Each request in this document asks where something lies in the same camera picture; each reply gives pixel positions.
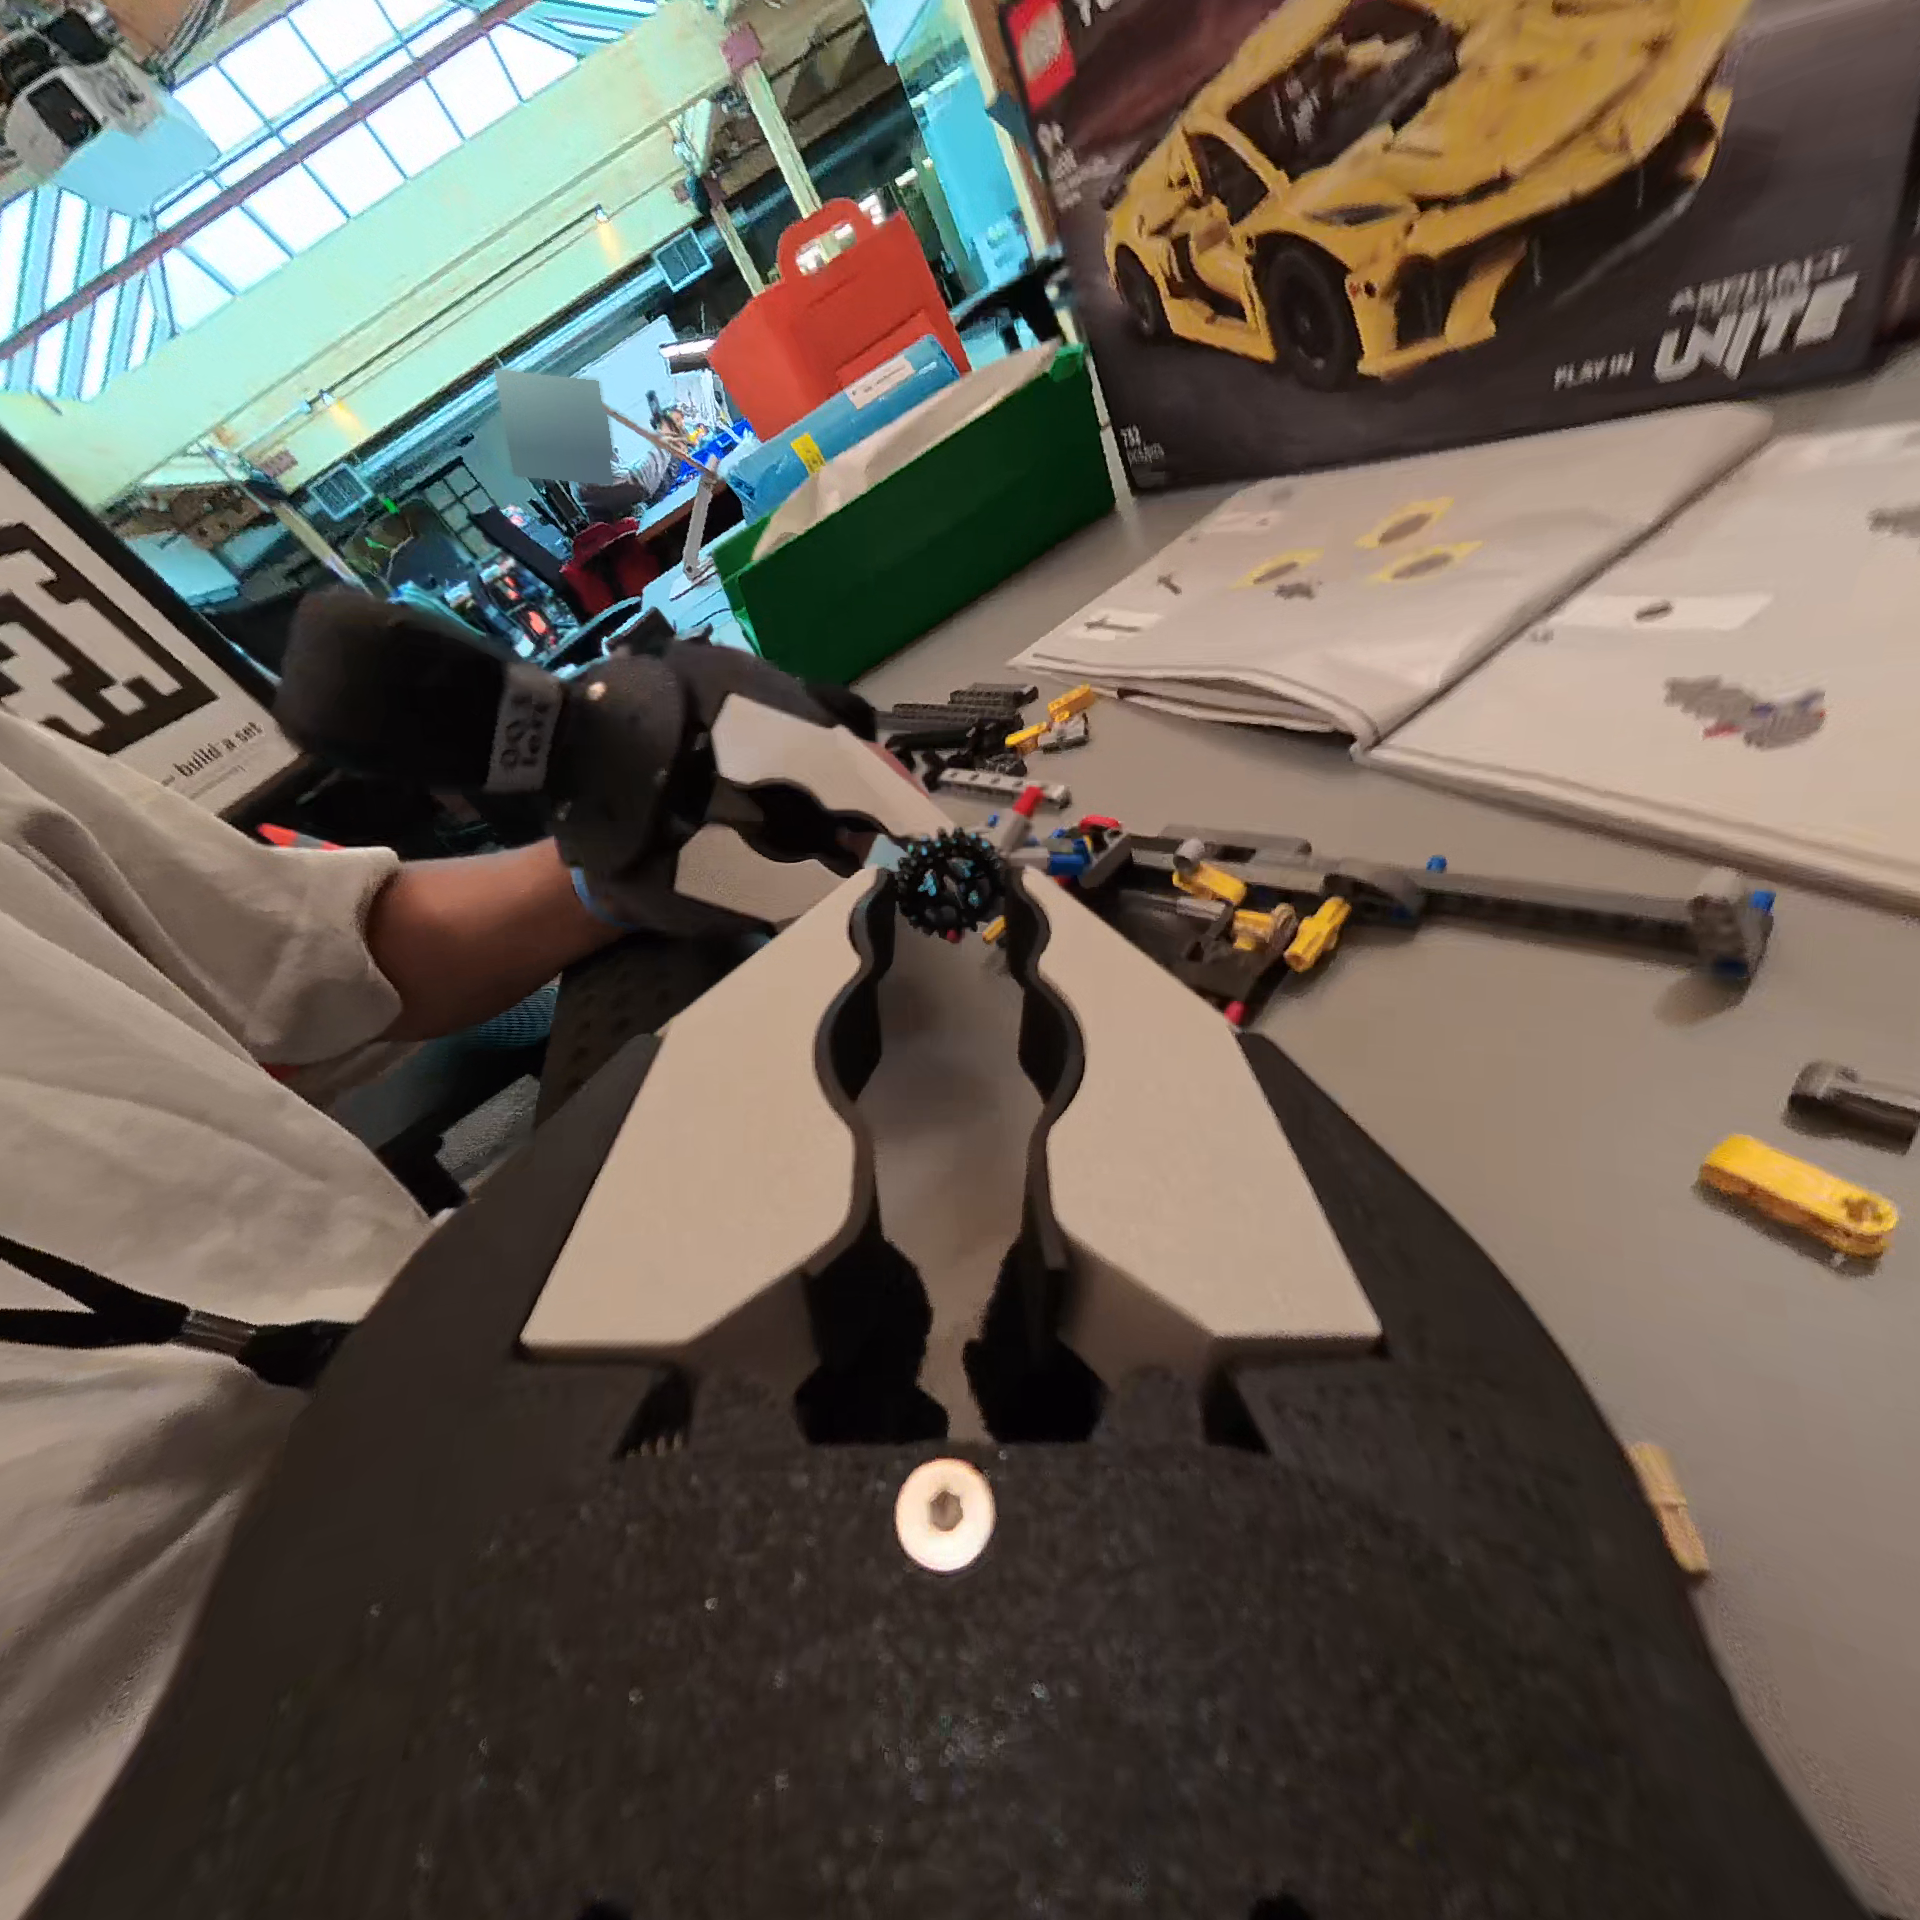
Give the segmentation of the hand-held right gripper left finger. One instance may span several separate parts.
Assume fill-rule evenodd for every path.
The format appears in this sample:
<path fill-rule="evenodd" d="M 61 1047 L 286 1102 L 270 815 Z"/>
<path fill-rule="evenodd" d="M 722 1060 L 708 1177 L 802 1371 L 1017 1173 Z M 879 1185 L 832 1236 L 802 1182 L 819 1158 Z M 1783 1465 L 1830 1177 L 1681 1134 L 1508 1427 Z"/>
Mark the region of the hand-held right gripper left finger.
<path fill-rule="evenodd" d="M 948 1432 L 859 1112 L 893 951 L 893 881 L 862 871 L 663 1024 L 521 1354 L 753 1383 L 819 1442 Z"/>

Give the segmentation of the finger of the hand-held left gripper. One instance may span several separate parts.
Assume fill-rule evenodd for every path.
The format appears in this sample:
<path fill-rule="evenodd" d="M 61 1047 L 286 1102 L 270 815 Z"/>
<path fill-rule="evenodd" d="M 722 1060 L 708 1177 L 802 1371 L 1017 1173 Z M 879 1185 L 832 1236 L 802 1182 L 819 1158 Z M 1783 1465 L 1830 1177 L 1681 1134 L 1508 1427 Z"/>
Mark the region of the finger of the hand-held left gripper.
<path fill-rule="evenodd" d="M 662 934 L 847 934 L 848 876 L 875 848 L 875 828 L 844 828 L 829 855 L 795 861 L 756 850 L 741 830 L 705 825 L 667 865 Z"/>
<path fill-rule="evenodd" d="M 876 838 L 919 834 L 914 779 L 802 698 L 708 686 L 702 718 L 712 760 L 705 876 L 848 876 Z"/>

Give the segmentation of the green plastic bin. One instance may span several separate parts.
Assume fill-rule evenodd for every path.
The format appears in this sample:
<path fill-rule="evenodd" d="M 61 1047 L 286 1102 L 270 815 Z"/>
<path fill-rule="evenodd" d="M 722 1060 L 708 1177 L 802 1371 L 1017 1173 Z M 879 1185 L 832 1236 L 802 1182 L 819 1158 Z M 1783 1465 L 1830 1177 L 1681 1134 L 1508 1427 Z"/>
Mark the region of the green plastic bin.
<path fill-rule="evenodd" d="M 1114 506 L 1092 363 L 1064 342 L 1049 374 L 804 537 L 756 561 L 766 515 L 712 562 L 760 657 L 848 684 Z"/>

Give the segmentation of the white sign with black pattern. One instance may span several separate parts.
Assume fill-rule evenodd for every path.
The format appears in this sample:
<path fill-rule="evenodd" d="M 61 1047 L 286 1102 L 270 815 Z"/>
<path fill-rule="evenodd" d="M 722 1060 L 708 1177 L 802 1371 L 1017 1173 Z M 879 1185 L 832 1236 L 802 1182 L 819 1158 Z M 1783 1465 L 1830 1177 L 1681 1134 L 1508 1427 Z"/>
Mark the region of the white sign with black pattern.
<path fill-rule="evenodd" d="M 3 692 L 16 718 L 228 817 L 302 766 L 270 675 L 11 437 Z"/>

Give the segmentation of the white ceiling projector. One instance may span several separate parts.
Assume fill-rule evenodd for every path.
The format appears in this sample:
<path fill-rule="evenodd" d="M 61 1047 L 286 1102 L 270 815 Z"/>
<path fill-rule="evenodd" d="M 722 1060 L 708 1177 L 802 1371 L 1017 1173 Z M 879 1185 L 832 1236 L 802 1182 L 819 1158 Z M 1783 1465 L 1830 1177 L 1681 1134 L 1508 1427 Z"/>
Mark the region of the white ceiling projector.
<path fill-rule="evenodd" d="M 54 187 L 92 206 L 149 212 L 220 150 L 170 82 L 220 4 L 3 5 L 3 196 Z"/>

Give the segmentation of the long dark lego chassis assembly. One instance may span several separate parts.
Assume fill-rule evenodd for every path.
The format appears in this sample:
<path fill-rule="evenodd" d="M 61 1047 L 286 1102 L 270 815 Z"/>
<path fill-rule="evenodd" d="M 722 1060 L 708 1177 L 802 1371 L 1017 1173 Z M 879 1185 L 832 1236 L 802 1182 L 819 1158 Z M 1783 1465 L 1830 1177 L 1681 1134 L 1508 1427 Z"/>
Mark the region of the long dark lego chassis assembly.
<path fill-rule="evenodd" d="M 1045 843 L 1043 871 L 1165 972 L 1243 1024 L 1344 942 L 1455 924 L 1528 940 L 1652 951 L 1732 987 L 1760 972 L 1773 893 L 1711 871 L 1681 894 L 1481 876 L 1444 857 L 1401 867 L 1321 857 L 1298 836 L 1086 815 Z"/>

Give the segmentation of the yellow car lego set box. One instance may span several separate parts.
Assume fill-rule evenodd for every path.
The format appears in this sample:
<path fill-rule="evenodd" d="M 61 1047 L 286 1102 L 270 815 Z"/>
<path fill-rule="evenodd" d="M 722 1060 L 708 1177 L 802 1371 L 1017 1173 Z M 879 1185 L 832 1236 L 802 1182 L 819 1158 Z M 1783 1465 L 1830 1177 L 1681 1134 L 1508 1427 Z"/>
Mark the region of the yellow car lego set box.
<path fill-rule="evenodd" d="M 1875 351 L 1913 1 L 1024 1 L 1136 493 L 1758 400 Z"/>

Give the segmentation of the red office chair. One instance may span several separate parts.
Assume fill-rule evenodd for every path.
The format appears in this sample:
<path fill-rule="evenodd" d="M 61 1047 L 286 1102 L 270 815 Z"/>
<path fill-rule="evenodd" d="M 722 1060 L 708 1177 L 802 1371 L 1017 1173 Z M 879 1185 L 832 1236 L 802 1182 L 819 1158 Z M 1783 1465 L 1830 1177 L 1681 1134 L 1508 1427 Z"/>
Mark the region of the red office chair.
<path fill-rule="evenodd" d="M 660 573 L 660 561 L 635 518 L 598 518 L 570 542 L 561 568 L 563 596 L 577 619 L 592 619 L 642 599 Z"/>

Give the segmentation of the small pile of lego beams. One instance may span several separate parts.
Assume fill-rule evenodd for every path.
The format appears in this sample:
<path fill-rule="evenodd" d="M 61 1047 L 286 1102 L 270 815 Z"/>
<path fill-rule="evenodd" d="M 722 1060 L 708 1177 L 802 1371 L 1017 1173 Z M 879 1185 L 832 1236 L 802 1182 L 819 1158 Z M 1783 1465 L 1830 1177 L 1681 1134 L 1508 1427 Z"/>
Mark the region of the small pile of lego beams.
<path fill-rule="evenodd" d="M 1072 789 L 1056 760 L 1092 740 L 1089 684 L 1043 697 L 1036 686 L 974 681 L 945 701 L 876 708 L 881 745 L 933 796 L 1015 804 L 1040 789 L 1043 811 L 1064 813 Z"/>

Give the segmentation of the orange tote bag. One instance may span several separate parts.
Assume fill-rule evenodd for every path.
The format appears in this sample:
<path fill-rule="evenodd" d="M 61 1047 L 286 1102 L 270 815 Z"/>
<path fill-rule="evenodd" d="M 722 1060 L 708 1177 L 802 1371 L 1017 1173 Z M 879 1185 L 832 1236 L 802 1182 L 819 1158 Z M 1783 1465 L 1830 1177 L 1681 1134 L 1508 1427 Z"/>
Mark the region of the orange tote bag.
<path fill-rule="evenodd" d="M 767 438 L 924 338 L 970 371 L 910 222 L 835 199 L 784 230 L 777 277 L 722 326 L 708 370 Z"/>

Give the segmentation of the dark grey lego connector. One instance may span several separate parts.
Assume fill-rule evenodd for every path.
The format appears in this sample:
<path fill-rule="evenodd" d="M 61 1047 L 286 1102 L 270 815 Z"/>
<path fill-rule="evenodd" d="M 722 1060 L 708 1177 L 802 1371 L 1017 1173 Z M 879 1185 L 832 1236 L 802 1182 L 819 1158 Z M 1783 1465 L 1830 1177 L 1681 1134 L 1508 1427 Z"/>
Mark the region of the dark grey lego connector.
<path fill-rule="evenodd" d="M 1788 1112 L 1830 1128 L 1864 1133 L 1908 1149 L 1918 1137 L 1918 1092 L 1875 1080 L 1830 1060 L 1801 1067 L 1788 1088 Z"/>

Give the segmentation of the grey lego gear shaft assembly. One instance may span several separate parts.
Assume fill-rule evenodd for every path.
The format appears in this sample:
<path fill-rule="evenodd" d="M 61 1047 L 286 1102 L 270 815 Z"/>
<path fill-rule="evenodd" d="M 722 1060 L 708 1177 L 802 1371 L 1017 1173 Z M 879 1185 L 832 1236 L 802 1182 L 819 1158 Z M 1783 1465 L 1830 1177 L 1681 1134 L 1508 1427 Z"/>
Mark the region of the grey lego gear shaft assembly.
<path fill-rule="evenodd" d="M 903 926 L 951 943 L 1003 916 L 1003 861 L 981 831 L 944 828 L 902 838 L 898 848 L 893 893 Z"/>

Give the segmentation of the person's left forearm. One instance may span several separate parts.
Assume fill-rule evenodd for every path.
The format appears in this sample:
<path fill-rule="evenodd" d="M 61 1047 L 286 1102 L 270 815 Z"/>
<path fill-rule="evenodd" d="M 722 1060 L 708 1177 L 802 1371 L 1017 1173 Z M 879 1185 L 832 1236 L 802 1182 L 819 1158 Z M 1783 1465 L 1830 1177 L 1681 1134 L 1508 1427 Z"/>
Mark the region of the person's left forearm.
<path fill-rule="evenodd" d="M 552 838 L 405 862 L 365 913 L 371 966 L 397 1001 L 382 1039 L 433 1042 L 495 1021 L 622 935 L 582 901 Z"/>

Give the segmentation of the blue plastic roll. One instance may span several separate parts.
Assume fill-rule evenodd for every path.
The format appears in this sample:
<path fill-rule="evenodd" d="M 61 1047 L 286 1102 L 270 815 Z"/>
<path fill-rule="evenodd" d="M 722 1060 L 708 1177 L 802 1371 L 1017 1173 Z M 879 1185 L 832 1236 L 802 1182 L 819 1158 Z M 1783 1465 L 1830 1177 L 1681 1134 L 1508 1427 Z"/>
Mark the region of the blue plastic roll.
<path fill-rule="evenodd" d="M 802 419 L 735 448 L 720 472 L 742 521 L 771 515 L 838 455 L 898 425 L 956 386 L 959 377 L 948 349 L 924 335 Z"/>

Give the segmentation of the open instruction booklet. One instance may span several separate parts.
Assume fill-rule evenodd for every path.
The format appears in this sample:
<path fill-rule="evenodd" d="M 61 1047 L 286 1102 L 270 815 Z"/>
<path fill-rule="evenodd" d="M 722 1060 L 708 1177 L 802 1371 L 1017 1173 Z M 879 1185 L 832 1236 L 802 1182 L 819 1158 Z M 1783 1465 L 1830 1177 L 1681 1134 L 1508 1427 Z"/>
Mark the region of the open instruction booklet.
<path fill-rule="evenodd" d="M 1739 404 L 1256 481 L 1010 666 L 1917 909 L 1917 509 Z"/>

